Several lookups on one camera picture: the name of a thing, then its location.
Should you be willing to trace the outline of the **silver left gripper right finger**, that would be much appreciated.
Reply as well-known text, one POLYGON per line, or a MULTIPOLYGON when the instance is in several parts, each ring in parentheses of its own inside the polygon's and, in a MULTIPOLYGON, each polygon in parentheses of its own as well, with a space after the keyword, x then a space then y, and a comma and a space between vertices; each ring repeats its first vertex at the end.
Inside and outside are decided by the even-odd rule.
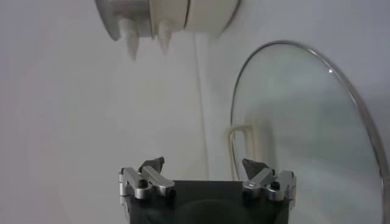
POLYGON ((243 195, 249 200, 265 197, 280 202, 296 199, 297 178, 294 172, 283 170, 277 173, 267 164, 243 159, 242 164, 248 180, 243 181, 243 195))

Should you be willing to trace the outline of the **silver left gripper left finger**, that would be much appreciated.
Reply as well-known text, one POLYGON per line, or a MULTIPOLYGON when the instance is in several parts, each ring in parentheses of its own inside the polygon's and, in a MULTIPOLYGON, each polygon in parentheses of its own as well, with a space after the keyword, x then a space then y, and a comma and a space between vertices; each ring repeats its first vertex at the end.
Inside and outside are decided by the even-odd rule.
POLYGON ((158 196, 168 200, 174 198, 176 196, 175 182, 161 174, 164 163, 164 157, 159 157, 144 161, 137 170, 133 167, 121 168, 118 173, 119 195, 147 200, 155 191, 158 196))

